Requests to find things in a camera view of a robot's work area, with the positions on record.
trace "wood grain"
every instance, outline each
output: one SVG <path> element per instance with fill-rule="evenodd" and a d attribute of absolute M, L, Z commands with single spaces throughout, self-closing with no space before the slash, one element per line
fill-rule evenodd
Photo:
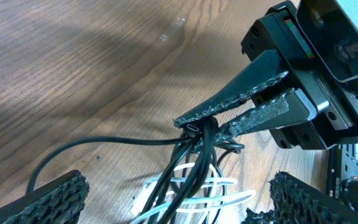
<path fill-rule="evenodd" d="M 216 93 L 249 63 L 239 43 L 279 2 L 0 0 L 0 207 L 23 196 L 33 168 L 64 142 L 95 135 L 177 137 L 172 118 Z M 186 23 L 172 29 L 178 17 Z M 167 33 L 162 42 L 159 35 Z M 218 119 L 227 121 L 251 106 Z M 246 150 L 228 157 L 224 173 L 240 180 L 230 190 L 258 194 L 225 210 L 222 220 L 243 220 L 246 207 L 272 209 L 268 181 L 279 170 L 323 187 L 325 152 L 278 149 L 266 131 L 239 140 Z M 37 185 L 79 169 L 91 185 L 80 223 L 127 223 L 132 197 L 147 177 L 164 169 L 171 150 L 78 146 L 54 159 Z"/>

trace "white cable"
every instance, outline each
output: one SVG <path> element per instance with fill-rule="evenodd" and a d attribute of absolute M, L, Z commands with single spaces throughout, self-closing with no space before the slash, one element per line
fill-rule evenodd
<path fill-rule="evenodd" d="M 191 162 L 191 163 L 188 163 L 188 164 L 182 164 L 182 165 L 179 165 L 179 166 L 175 167 L 173 171 L 178 171 L 178 170 L 180 170 L 180 169 L 189 168 L 190 166 L 193 167 L 194 165 L 195 165 L 194 162 Z M 193 208 L 193 205 L 189 205 L 189 206 L 188 206 L 188 209 L 192 209 L 192 208 Z M 183 224 L 190 224 L 191 218 L 192 218 L 192 214 L 189 213 L 189 214 L 187 215 L 185 221 L 183 222 Z"/>
<path fill-rule="evenodd" d="M 182 169 L 184 169 L 184 168 L 189 168 L 189 167 L 193 167 L 194 166 L 194 162 L 192 162 L 192 163 L 188 163 L 188 164 L 190 164 L 190 165 L 192 165 L 192 166 L 188 166 L 188 167 L 182 167 Z M 209 165 L 209 168 L 212 170 L 212 173 L 214 174 L 214 177 L 218 174 L 217 172 L 216 172 L 216 169 L 215 169 L 215 167 L 213 167 L 211 164 Z M 224 182 L 221 182 L 221 183 L 218 183 L 218 181 L 219 181 L 219 178 L 210 178 L 209 179 L 209 181 L 210 182 L 213 182 L 212 184 L 203 184 L 200 188 L 206 188 L 206 187 L 212 187 L 212 191 L 215 191 L 216 190 L 216 186 L 220 186 L 220 185 L 232 185 L 232 184 L 237 184 L 237 180 L 236 179 L 234 179 L 234 178 L 230 178 L 230 179 L 233 179 L 233 180 L 229 180 L 229 178 L 227 178 L 227 179 L 225 179 L 226 181 L 224 181 Z M 173 190 L 170 190 L 170 191 L 168 191 L 166 194 L 165 194 L 165 196 L 169 196 L 169 195 L 173 195 L 175 192 L 173 191 Z"/>
<path fill-rule="evenodd" d="M 209 191 L 208 197 L 214 197 L 215 196 L 216 181 L 218 179 L 218 173 L 216 172 L 216 169 L 215 169 L 215 167 L 212 166 L 212 164 L 210 164 L 210 166 L 213 168 L 213 171 L 215 171 L 215 172 L 213 172 L 213 174 L 214 174 L 213 176 L 215 178 L 214 178 L 214 183 L 213 183 L 212 189 Z M 206 207 L 210 207 L 211 205 L 214 205 L 214 204 L 213 203 L 208 203 L 208 204 L 206 204 Z M 204 212 L 204 214 L 201 216 L 201 219 L 199 220 L 198 224 L 202 224 L 204 222 L 204 219 L 206 218 L 208 213 L 209 213 L 209 211 Z"/>
<path fill-rule="evenodd" d="M 235 198 L 235 200 L 231 201 L 231 202 L 227 202 L 221 205 L 215 205 L 212 207 L 208 207 L 208 208 L 195 208 L 192 209 L 192 213 L 199 213 L 199 212 L 208 212 L 211 210 L 217 210 L 220 208 L 224 208 L 227 206 L 231 206 L 231 205 L 235 205 L 237 203 L 241 203 L 241 202 L 245 202 L 250 200 L 254 195 L 256 194 L 256 191 L 254 190 L 245 190 L 243 192 L 238 192 L 238 193 L 234 193 L 234 194 L 229 194 L 229 195 L 225 195 L 225 196 L 217 196 L 217 197 L 204 197 L 204 198 L 186 198 L 184 199 L 184 201 L 182 202 L 182 205 L 189 205 L 189 204 L 197 204 L 197 203 L 214 203 L 214 202 L 222 202 L 222 201 L 227 201 L 230 200 L 231 198 Z M 140 223 L 142 220 L 145 220 L 146 218 L 158 213 L 158 212 L 162 212 L 164 210 L 166 210 L 169 205 L 172 202 L 167 202 L 164 203 L 162 205 L 159 205 L 143 214 L 141 214 L 139 217 L 137 217 L 134 221 L 131 222 L 131 224 L 137 224 Z M 183 212 L 183 208 L 178 208 L 177 212 Z"/>
<path fill-rule="evenodd" d="M 187 163 L 187 164 L 182 164 L 182 165 L 179 165 L 177 166 L 174 171 L 177 171 L 177 170 L 181 170 L 181 169 L 185 169 L 185 168 L 190 168 L 190 167 L 193 167 L 195 165 L 194 162 L 191 162 L 191 163 Z M 214 175 L 214 177 L 217 177 L 218 176 L 218 173 L 216 172 L 216 169 L 214 166 L 212 166 L 212 164 L 209 165 L 209 168 L 212 170 L 212 173 Z M 212 189 L 211 191 L 209 192 L 209 197 L 213 197 L 215 195 L 215 191 L 216 191 L 216 186 L 217 186 L 217 181 L 216 181 L 216 178 L 213 179 L 213 185 L 212 185 Z M 184 213 L 192 213 L 191 211 L 193 211 L 194 208 L 181 208 L 181 210 L 178 210 L 177 209 L 177 212 L 184 212 Z"/>
<path fill-rule="evenodd" d="M 213 182 L 214 179 L 218 182 L 218 185 L 234 185 L 238 184 L 238 180 L 230 177 L 207 177 L 205 182 Z M 144 185 L 150 184 L 152 182 L 156 182 L 159 180 L 159 177 L 152 177 L 147 179 L 144 182 Z M 186 177 L 172 177 L 171 182 L 186 182 Z"/>

